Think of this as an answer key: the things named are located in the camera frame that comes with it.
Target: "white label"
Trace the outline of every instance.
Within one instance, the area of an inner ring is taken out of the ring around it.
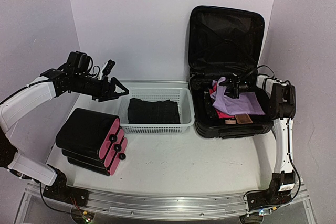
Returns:
[[[294,188],[294,185],[295,185],[295,183],[282,185],[282,186],[280,186],[280,189],[278,191],[292,190]]]

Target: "red cloth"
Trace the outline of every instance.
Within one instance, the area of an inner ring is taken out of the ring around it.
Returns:
[[[214,89],[209,89],[209,93],[212,94],[213,92],[215,92],[217,90],[217,84],[214,85]],[[215,109],[217,114],[218,114],[218,117],[219,118],[226,118],[226,119],[229,119],[229,118],[234,118],[233,115],[228,115],[228,114],[225,114],[224,112],[218,110],[218,109]]]

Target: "pink and black organizer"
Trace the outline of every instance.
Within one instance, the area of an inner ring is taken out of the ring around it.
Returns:
[[[75,109],[56,136],[69,163],[107,176],[126,158],[127,142],[118,116],[84,109]]]

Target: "black folded cloth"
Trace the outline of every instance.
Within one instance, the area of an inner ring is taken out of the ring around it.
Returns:
[[[130,99],[128,122],[136,124],[180,124],[177,102],[170,100],[147,102]]]

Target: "purple cloth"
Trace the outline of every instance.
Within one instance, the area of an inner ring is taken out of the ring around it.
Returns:
[[[223,81],[225,77],[221,77],[218,83]],[[239,99],[233,99],[224,95],[225,89],[226,87],[217,85],[217,90],[210,95],[215,100],[212,106],[216,109],[228,115],[265,115],[254,92],[243,92],[240,93]]]

